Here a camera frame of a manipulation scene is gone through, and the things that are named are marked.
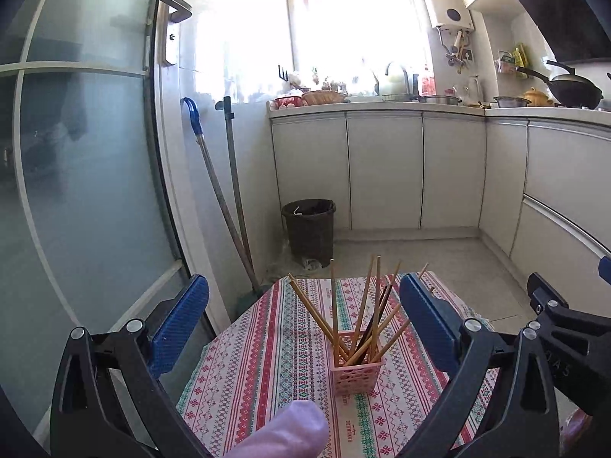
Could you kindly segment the pink gloved hand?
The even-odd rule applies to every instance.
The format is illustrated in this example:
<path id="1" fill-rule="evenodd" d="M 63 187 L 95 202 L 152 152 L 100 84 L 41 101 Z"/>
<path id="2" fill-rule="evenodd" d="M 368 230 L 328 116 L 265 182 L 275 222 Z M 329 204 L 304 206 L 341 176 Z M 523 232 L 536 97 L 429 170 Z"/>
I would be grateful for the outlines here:
<path id="1" fill-rule="evenodd" d="M 328 441 L 329 426 L 323 411 L 313 401 L 295 400 L 226 457 L 318 457 Z"/>

